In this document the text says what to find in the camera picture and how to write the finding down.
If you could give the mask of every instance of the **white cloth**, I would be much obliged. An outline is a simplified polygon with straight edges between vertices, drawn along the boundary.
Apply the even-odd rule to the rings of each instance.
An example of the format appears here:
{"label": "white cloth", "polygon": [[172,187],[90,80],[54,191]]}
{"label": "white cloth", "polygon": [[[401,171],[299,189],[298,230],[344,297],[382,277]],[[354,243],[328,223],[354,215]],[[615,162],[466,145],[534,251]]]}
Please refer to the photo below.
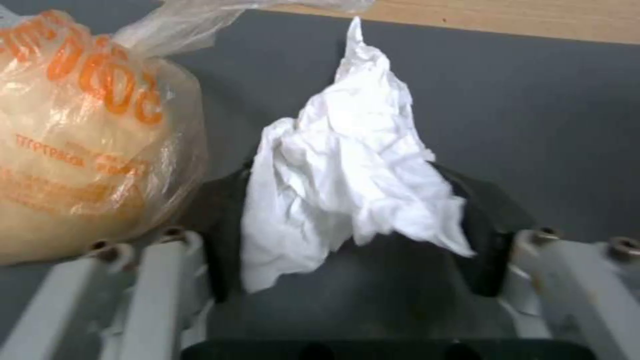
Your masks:
{"label": "white cloth", "polygon": [[409,89],[389,68],[356,17],[335,83],[297,120],[263,130],[242,221],[248,291],[315,270],[352,235],[363,245],[397,231],[473,255],[460,229],[464,200],[428,163]]}

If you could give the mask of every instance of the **plastic bag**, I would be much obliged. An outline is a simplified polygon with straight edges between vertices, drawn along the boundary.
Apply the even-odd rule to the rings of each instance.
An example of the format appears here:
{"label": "plastic bag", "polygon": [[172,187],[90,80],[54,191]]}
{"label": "plastic bag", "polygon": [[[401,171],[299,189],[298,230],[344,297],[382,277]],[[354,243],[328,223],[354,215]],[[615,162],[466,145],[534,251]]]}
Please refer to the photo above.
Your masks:
{"label": "plastic bag", "polygon": [[175,214],[204,176],[204,119],[197,79],[157,56],[211,45],[242,10],[275,3],[170,1],[113,39],[54,10],[0,29],[0,264]]}

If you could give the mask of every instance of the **screw hole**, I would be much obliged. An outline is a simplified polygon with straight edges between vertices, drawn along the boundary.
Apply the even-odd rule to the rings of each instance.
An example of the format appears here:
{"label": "screw hole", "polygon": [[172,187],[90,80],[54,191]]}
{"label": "screw hole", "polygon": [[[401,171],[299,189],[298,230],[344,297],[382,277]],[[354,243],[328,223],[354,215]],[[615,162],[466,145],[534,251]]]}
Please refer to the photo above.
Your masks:
{"label": "screw hole", "polygon": [[555,235],[555,234],[556,234],[556,232],[555,232],[552,228],[550,228],[550,227],[542,227],[542,228],[540,229],[540,231],[541,231],[542,233],[544,233],[544,234],[547,234],[547,235]]}
{"label": "screw hole", "polygon": [[100,249],[104,249],[105,247],[107,247],[107,242],[104,240],[98,240],[95,243],[91,244],[91,246],[89,247],[89,250],[100,250]]}
{"label": "screw hole", "polygon": [[630,249],[640,249],[640,248],[638,247],[638,244],[636,244],[636,243],[632,242],[632,241],[631,241],[631,240],[629,240],[629,239],[624,239],[624,240],[622,240],[622,241],[621,241],[621,244],[622,244],[623,246],[625,246],[625,247],[630,248]]}
{"label": "screw hole", "polygon": [[179,236],[182,235],[182,229],[180,227],[170,227],[164,231],[167,236]]}

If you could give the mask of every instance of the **bolt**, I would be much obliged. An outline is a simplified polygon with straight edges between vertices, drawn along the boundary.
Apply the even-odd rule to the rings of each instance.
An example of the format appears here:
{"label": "bolt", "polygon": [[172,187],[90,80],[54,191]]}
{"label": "bolt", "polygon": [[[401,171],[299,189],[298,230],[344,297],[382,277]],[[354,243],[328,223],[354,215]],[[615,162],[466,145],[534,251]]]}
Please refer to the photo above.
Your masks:
{"label": "bolt", "polygon": [[609,255],[618,261],[640,259],[640,241],[624,236],[609,239]]}

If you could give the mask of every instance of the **machine part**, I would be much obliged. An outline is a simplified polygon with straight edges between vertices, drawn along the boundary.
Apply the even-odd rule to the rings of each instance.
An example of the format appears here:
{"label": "machine part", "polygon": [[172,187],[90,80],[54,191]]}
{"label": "machine part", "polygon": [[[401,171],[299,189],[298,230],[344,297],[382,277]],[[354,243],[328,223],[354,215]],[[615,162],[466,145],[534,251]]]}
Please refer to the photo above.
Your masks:
{"label": "machine part", "polygon": [[133,283],[133,249],[115,245],[54,266],[0,350],[0,360],[91,359],[122,292]]}
{"label": "machine part", "polygon": [[205,340],[213,301],[202,239],[191,231],[164,235],[144,250],[119,360],[175,360]]}
{"label": "machine part", "polygon": [[456,264],[473,293],[497,296],[502,288],[511,245],[521,229],[534,226],[531,216],[498,186],[466,177],[436,165],[454,193],[466,199],[462,229],[476,252],[472,258],[455,256]]}
{"label": "machine part", "polygon": [[538,256],[538,247],[555,240],[551,229],[521,231],[513,245],[498,303],[511,315],[518,337],[548,339],[551,333],[542,317],[535,278],[529,275]]}
{"label": "machine part", "polygon": [[206,341],[185,349],[182,360],[211,359],[429,359],[595,360],[578,344],[556,340],[423,341]]}
{"label": "machine part", "polygon": [[609,255],[618,261],[640,260],[640,241],[623,236],[611,238]]}
{"label": "machine part", "polygon": [[621,276],[628,268],[609,262],[601,244],[540,242],[539,234],[516,237],[503,303],[541,315],[555,339],[588,345],[600,359],[640,359],[637,289]]}

